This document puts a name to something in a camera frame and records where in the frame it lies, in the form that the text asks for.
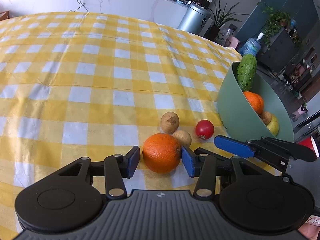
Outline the orange tangerine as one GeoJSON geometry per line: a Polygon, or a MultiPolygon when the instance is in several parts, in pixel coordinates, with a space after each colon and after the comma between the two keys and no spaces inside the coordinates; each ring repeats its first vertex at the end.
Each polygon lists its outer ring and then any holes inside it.
{"type": "Polygon", "coordinates": [[[159,174],[167,174],[179,165],[181,146],[173,136],[157,133],[146,139],[142,155],[148,169],[159,174]]]}
{"type": "Polygon", "coordinates": [[[263,113],[263,111],[264,111],[264,100],[259,94],[256,94],[256,96],[258,97],[258,99],[260,101],[260,107],[259,107],[259,109],[257,111],[257,114],[261,115],[263,113]]]}
{"type": "Polygon", "coordinates": [[[245,92],[243,92],[243,94],[244,94],[245,98],[247,99],[247,101],[249,102],[249,104],[251,105],[251,107],[257,113],[257,111],[260,107],[260,101],[259,101],[258,97],[256,96],[256,94],[249,92],[249,91],[245,91],[245,92]]]}

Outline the potted green plant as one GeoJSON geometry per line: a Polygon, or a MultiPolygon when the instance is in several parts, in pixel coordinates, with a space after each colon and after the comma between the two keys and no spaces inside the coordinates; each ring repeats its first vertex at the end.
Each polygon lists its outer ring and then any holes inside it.
{"type": "Polygon", "coordinates": [[[204,38],[214,41],[214,39],[218,36],[222,26],[227,22],[241,22],[241,20],[237,19],[236,16],[248,15],[246,13],[238,13],[233,9],[237,7],[240,2],[231,6],[228,10],[227,4],[224,7],[221,6],[220,0],[212,0],[214,10],[207,8],[207,11],[210,13],[210,18],[213,20],[210,27],[204,34],[204,38]]]}

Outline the green cucumber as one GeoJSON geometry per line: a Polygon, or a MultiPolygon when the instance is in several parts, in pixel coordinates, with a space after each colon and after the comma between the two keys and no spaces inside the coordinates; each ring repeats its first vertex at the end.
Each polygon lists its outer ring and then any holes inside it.
{"type": "Polygon", "coordinates": [[[253,86],[257,68],[257,60],[252,54],[245,54],[240,61],[237,71],[236,80],[243,92],[250,91],[253,86]]]}

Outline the dark grey drawer cabinet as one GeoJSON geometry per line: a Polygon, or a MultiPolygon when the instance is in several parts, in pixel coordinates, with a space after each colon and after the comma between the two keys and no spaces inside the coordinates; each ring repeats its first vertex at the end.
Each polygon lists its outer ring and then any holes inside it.
{"type": "Polygon", "coordinates": [[[293,59],[299,50],[288,32],[282,28],[277,35],[270,39],[270,45],[263,45],[257,55],[258,66],[280,73],[293,59]]]}

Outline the yellow pear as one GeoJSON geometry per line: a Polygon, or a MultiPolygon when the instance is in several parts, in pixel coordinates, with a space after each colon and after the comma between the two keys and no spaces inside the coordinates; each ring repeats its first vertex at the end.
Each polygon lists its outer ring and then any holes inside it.
{"type": "Polygon", "coordinates": [[[277,136],[279,132],[279,121],[274,114],[271,114],[271,121],[269,122],[269,124],[266,125],[266,127],[268,128],[268,130],[271,132],[273,136],[275,137],[277,136]]]}

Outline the trailing ivy plant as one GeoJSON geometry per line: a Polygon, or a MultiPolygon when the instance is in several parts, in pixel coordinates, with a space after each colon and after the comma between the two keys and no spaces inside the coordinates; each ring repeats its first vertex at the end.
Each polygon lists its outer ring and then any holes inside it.
{"type": "Polygon", "coordinates": [[[264,44],[269,48],[271,46],[271,38],[277,35],[281,29],[287,29],[291,23],[291,15],[288,12],[276,10],[274,7],[266,6],[265,13],[268,19],[263,27],[264,44]]]}

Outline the white marble tv cabinet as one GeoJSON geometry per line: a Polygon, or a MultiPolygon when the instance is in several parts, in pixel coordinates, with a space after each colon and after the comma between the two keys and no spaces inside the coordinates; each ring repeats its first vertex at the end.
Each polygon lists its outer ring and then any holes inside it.
{"type": "Polygon", "coordinates": [[[11,17],[44,12],[96,12],[138,18],[177,28],[186,7],[167,0],[1,0],[11,17]]]}

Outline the silver metal trash bin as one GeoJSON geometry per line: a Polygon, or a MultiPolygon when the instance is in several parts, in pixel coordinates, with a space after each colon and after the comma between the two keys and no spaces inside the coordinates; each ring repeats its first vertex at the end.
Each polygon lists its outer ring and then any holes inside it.
{"type": "Polygon", "coordinates": [[[211,13],[207,9],[196,4],[190,4],[178,29],[191,34],[204,36],[212,22],[211,13]]]}

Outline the green plastic colander bowl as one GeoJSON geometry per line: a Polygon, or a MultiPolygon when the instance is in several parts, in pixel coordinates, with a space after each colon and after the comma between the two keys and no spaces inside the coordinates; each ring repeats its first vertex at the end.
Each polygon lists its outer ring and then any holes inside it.
{"type": "MultiPolygon", "coordinates": [[[[273,137],[260,116],[254,111],[236,78],[239,62],[233,62],[228,70],[217,97],[217,111],[223,126],[230,137],[239,141],[259,140],[262,136],[273,137]]],[[[274,114],[279,121],[279,140],[294,142],[294,133],[289,115],[271,86],[256,74],[252,92],[259,94],[264,100],[264,110],[274,114]]]]}

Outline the pink piggy bank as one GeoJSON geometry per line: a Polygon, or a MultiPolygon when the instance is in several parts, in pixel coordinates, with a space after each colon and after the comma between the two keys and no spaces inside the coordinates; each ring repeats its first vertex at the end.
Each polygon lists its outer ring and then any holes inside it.
{"type": "Polygon", "coordinates": [[[225,47],[236,49],[240,41],[235,36],[229,36],[225,41],[225,47]]]}

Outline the orange cardboard box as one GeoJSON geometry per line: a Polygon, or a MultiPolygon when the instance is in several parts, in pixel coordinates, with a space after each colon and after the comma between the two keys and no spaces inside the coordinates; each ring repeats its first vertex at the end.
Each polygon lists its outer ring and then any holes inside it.
{"type": "Polygon", "coordinates": [[[0,13],[0,21],[7,20],[9,17],[9,11],[4,11],[0,13]]]}

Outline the blue water jug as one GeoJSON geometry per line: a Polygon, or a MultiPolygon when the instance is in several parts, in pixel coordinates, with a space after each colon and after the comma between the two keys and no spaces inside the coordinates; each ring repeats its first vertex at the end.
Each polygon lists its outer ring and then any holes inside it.
{"type": "Polygon", "coordinates": [[[240,48],[239,53],[244,56],[246,54],[251,54],[256,56],[261,49],[261,40],[264,34],[260,33],[256,38],[249,38],[245,44],[240,48]]]}

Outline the red cherry tomato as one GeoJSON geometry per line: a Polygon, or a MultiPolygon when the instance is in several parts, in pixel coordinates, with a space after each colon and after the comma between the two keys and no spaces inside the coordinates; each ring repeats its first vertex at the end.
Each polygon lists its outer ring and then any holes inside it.
{"type": "Polygon", "coordinates": [[[201,120],[195,127],[195,133],[198,138],[208,140],[214,134],[214,125],[209,120],[201,120]]]}

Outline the yellow white checkered tablecloth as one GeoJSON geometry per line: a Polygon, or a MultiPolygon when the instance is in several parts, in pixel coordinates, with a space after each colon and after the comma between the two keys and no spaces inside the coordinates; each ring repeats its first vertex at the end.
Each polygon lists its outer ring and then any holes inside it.
{"type": "Polygon", "coordinates": [[[52,12],[1,22],[1,239],[20,232],[25,187],[83,156],[142,146],[174,112],[192,148],[196,124],[225,129],[217,95],[240,54],[165,25],[116,15],[52,12]]]}

